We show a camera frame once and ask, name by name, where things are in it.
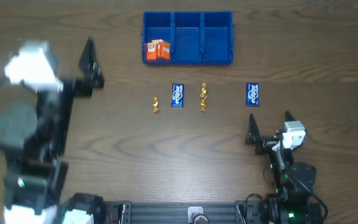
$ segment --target gold wrapped candy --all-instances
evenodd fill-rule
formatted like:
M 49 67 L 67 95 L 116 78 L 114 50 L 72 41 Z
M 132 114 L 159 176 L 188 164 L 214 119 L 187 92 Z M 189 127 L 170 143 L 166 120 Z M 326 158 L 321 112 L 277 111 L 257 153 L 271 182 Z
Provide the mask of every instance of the gold wrapped candy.
M 202 98 L 201 100 L 201 112 L 205 112 L 206 110 L 206 106 L 207 106 L 207 102 L 206 102 L 206 99 L 208 97 L 207 95 L 207 92 L 208 92 L 208 89 L 206 87 L 206 83 L 203 83 L 201 85 L 201 94 L 200 94 L 200 97 Z
M 153 96 L 153 112 L 158 113 L 158 96 Z

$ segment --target white robot part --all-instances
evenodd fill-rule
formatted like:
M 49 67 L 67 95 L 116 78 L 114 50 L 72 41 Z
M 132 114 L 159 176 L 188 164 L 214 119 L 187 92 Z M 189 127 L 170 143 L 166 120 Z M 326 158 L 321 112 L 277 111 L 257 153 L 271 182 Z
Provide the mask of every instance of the white robot part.
M 306 129 L 300 121 L 287 121 L 284 123 L 283 148 L 294 149 L 300 146 L 306 135 Z M 273 148 L 274 151 L 280 149 L 280 143 Z
M 49 49 L 49 43 L 31 40 L 5 66 L 5 76 L 12 85 L 23 83 L 35 92 L 62 91 L 63 83 L 55 76 L 56 69 L 57 61 Z
M 56 212 L 56 205 L 45 208 L 40 215 L 36 215 L 32 208 L 13 205 L 10 210 L 5 207 L 4 219 L 5 224 L 52 224 Z
M 77 209 L 67 211 L 63 220 L 63 224 L 93 224 L 93 222 L 93 215 Z

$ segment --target blue plastic bin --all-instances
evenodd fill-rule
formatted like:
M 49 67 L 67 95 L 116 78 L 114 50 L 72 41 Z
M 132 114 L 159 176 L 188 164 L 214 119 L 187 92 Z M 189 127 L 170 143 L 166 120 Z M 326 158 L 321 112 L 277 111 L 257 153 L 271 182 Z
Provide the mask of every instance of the blue plastic bin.
M 144 12 L 142 58 L 146 64 L 222 65 L 233 61 L 231 11 Z M 146 62 L 145 44 L 163 39 L 171 44 L 171 60 Z

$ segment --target wood grain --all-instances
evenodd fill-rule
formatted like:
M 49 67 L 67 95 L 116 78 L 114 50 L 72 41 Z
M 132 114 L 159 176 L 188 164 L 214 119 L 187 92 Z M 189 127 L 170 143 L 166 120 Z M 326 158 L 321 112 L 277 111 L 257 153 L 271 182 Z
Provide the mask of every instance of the wood grain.
M 142 13 L 149 10 L 233 10 L 233 64 L 146 66 Z M 295 160 L 318 170 L 314 191 L 326 223 L 358 223 L 358 1 L 0 1 L 0 74 L 28 39 L 46 39 L 61 77 L 81 76 L 88 36 L 106 78 L 92 99 L 76 99 L 62 200 L 75 192 L 133 202 L 233 202 L 272 193 L 264 156 L 245 146 L 248 116 L 264 134 L 281 128 L 284 111 L 309 133 Z M 173 82 L 186 85 L 185 108 L 170 107 Z M 201 82 L 209 101 L 200 113 Z M 260 83 L 260 107 L 245 107 L 245 83 Z M 160 113 L 152 112 L 152 96 Z M 28 91 L 0 90 L 0 111 Z M 0 153 L 0 217 L 2 179 Z

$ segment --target wooden table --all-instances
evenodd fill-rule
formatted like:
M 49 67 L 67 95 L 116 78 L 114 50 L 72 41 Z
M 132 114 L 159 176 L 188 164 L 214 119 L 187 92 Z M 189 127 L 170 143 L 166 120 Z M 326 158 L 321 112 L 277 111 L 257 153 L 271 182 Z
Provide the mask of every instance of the wooden table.
M 142 13 L 153 10 L 233 10 L 232 65 L 144 65 Z M 309 131 L 294 157 L 317 168 L 314 191 L 329 208 L 326 223 L 358 223 L 358 1 L 0 2 L 0 76 L 24 40 L 45 39 L 59 76 L 80 77 L 88 36 L 106 84 L 74 102 L 62 201 L 75 192 L 133 202 L 234 202 L 273 193 L 262 177 L 266 157 L 244 145 L 248 117 L 270 135 L 289 110 Z M 182 110 L 170 107 L 175 82 L 186 85 Z M 209 88 L 205 114 L 202 82 Z M 260 84 L 258 108 L 245 107 L 247 82 Z M 36 97 L 4 86 L 0 111 L 15 101 Z M 0 217 L 5 172 L 0 153 Z

